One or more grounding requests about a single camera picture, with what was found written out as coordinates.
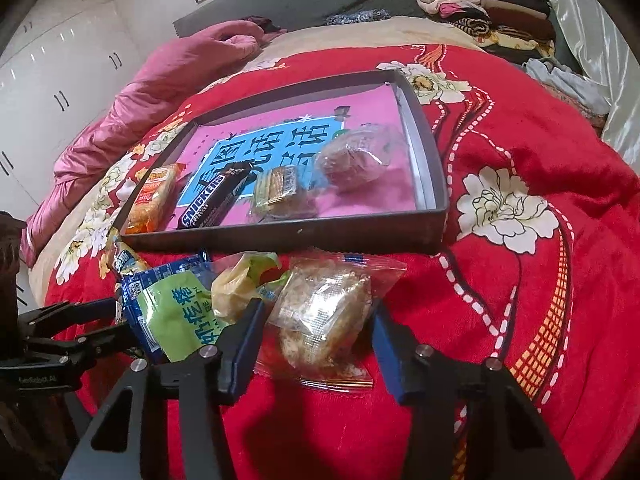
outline red blanket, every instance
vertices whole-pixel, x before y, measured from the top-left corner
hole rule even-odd
[[[157,150],[148,147],[168,128],[279,86],[391,66],[410,80],[433,125],[451,200],[439,254],[394,256],[408,271],[386,297],[392,315],[454,358],[503,359],[576,476],[603,478],[640,415],[639,181],[578,112],[505,61],[413,45],[266,63],[188,99],[164,132],[163,125],[153,129],[119,166],[120,177],[105,184],[111,206],[93,213],[101,215],[98,225],[108,224],[154,160]],[[54,275],[48,303],[111,295],[104,233],[95,226],[85,222],[63,255],[61,285]],[[90,328],[74,327],[65,336]],[[372,354],[365,364],[375,385],[358,396],[254,377],[224,414],[238,478],[397,478],[409,414],[386,392]],[[85,375],[80,396],[91,410],[126,365],[124,357],[111,358]],[[454,425],[461,436],[464,415]],[[180,477],[176,425],[172,404],[172,472]],[[460,478],[463,451],[458,459]]]

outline yellow snack wrapper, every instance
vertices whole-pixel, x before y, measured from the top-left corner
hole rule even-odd
[[[215,265],[220,265],[225,259],[215,262]],[[260,298],[257,287],[261,275],[275,267],[280,267],[280,261],[274,253],[242,254],[235,266],[223,270],[211,285],[211,304],[215,316],[227,322],[238,320],[249,302],[253,298]]]

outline brand logo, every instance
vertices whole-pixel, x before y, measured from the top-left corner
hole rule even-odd
[[[204,213],[204,205],[206,204],[209,197],[217,190],[220,185],[225,181],[225,175],[219,175],[214,178],[207,187],[203,189],[200,194],[196,197],[191,205],[187,208],[187,211],[182,215],[182,223],[186,226],[194,226],[194,224],[198,221],[198,219]]]
[[[18,380],[20,384],[46,384],[58,382],[58,378],[55,375],[41,377],[20,377],[18,378]]]

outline snack package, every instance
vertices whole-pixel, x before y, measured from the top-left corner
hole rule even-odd
[[[262,274],[281,264],[275,253],[246,252],[217,260],[212,267],[218,274],[211,285],[213,313],[219,319],[236,322],[249,302],[260,298],[257,288]]]
[[[276,301],[278,301],[278,297],[287,284],[290,275],[291,273],[289,271],[284,272],[278,280],[267,282],[258,287],[258,296],[267,304],[267,308],[273,308]]]
[[[290,276],[269,318],[258,371],[319,388],[369,387],[351,347],[382,298],[405,272],[384,256],[314,251],[290,261]]]
[[[143,290],[158,281],[168,276],[199,267],[203,265],[207,259],[207,254],[202,252],[159,267],[154,267],[153,269],[122,277],[122,313],[146,353],[154,362],[160,362],[162,360],[162,350],[158,341],[156,341],[146,325],[145,316],[138,303],[138,296]]]
[[[339,192],[351,191],[385,173],[399,138],[391,126],[366,124],[324,145],[314,169]]]
[[[190,270],[147,287],[138,303],[152,337],[172,363],[215,344],[228,325],[214,316],[209,291]]]
[[[227,164],[191,202],[178,220],[178,229],[219,225],[242,189],[255,175],[249,162]]]
[[[158,228],[164,206],[185,168],[185,164],[176,163],[151,171],[129,212],[125,234],[150,233]]]
[[[107,255],[107,265],[120,277],[151,268],[136,251],[120,240],[120,233],[116,228],[110,229],[104,252]]]
[[[122,295],[122,276],[142,272],[150,269],[149,264],[143,260],[131,247],[120,240],[120,233],[116,228],[111,228],[107,236],[105,246],[105,254],[107,256],[107,266],[116,273],[118,280],[116,281],[113,295],[116,299],[115,322],[121,323],[123,319],[124,299]]]
[[[249,218],[255,222],[313,218],[315,201],[302,184],[299,166],[279,166],[255,181]]]

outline gray cloth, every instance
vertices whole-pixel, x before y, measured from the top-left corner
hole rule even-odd
[[[610,106],[601,95],[600,86],[595,81],[571,72],[568,67],[565,67],[568,69],[567,72],[557,66],[552,66],[552,69],[549,70],[547,65],[538,59],[528,60],[525,67],[527,74],[533,79],[553,86],[587,107],[596,115],[609,113]]]

